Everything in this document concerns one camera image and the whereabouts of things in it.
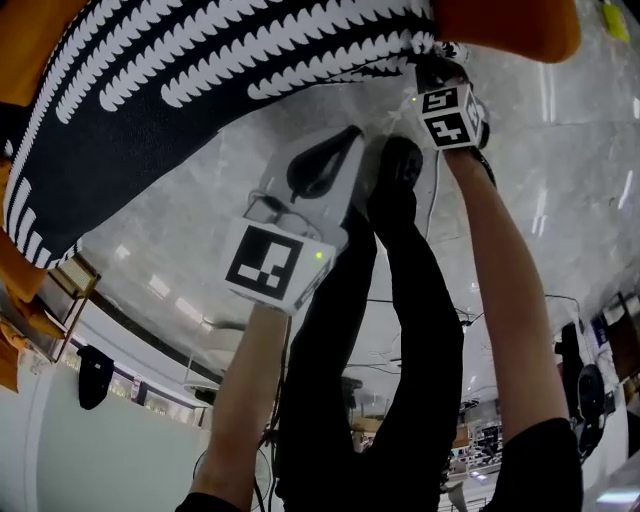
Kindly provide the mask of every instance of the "orange cushion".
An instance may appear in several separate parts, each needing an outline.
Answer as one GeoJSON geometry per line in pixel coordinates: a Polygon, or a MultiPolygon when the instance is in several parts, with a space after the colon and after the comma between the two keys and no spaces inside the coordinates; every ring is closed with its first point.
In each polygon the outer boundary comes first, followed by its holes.
{"type": "Polygon", "coordinates": [[[574,0],[433,0],[443,41],[476,44],[540,62],[561,62],[581,42],[574,0]]]}
{"type": "Polygon", "coordinates": [[[18,392],[18,351],[0,337],[0,386],[18,392]]]}
{"type": "Polygon", "coordinates": [[[0,8],[0,102],[29,105],[44,67],[87,0],[7,0],[0,8]]]}

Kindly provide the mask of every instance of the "sleeve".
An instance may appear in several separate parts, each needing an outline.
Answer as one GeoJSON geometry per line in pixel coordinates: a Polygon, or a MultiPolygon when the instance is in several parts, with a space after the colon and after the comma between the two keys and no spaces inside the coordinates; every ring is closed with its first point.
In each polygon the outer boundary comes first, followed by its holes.
{"type": "Polygon", "coordinates": [[[236,507],[209,494],[192,493],[176,512],[240,512],[236,507]]]}
{"type": "Polygon", "coordinates": [[[487,512],[582,510],[582,469],[569,422],[553,419],[514,437],[504,447],[502,468],[487,512]]]}

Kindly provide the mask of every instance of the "white cube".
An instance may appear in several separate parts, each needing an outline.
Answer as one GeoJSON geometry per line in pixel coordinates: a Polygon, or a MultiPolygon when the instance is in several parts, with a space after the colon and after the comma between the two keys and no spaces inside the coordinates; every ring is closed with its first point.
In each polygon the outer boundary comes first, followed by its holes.
{"type": "Polygon", "coordinates": [[[221,279],[253,302],[297,313],[333,268],[336,248],[245,218],[231,221],[221,279]]]}
{"type": "Polygon", "coordinates": [[[421,98],[420,118],[436,149],[479,144],[482,119],[471,85],[445,87],[421,98]]]}

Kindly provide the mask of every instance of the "black and white patterned fabric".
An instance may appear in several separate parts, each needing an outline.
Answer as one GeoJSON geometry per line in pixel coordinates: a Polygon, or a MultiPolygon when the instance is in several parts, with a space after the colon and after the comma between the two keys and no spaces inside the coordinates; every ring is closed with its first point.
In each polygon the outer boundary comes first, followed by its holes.
{"type": "Polygon", "coordinates": [[[429,16],[429,0],[94,0],[10,139],[7,233],[37,267],[61,265],[231,121],[401,73],[432,50],[429,16]]]}

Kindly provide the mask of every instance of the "pant leg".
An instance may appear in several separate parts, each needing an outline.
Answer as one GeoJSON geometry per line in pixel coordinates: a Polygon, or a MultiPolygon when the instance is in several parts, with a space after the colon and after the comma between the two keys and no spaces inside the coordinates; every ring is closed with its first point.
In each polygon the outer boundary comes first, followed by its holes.
{"type": "Polygon", "coordinates": [[[291,346],[282,391],[277,491],[285,503],[299,497],[303,507],[310,499],[340,496],[340,489],[349,487],[358,456],[351,441],[342,372],[366,309],[377,249],[371,227],[355,210],[345,228],[349,246],[314,295],[291,346]]]}
{"type": "Polygon", "coordinates": [[[366,458],[369,470],[392,482],[393,495],[435,510],[456,436],[464,336],[436,259],[415,226],[415,210],[413,191],[401,184],[369,202],[391,266],[402,376],[366,458]]]}

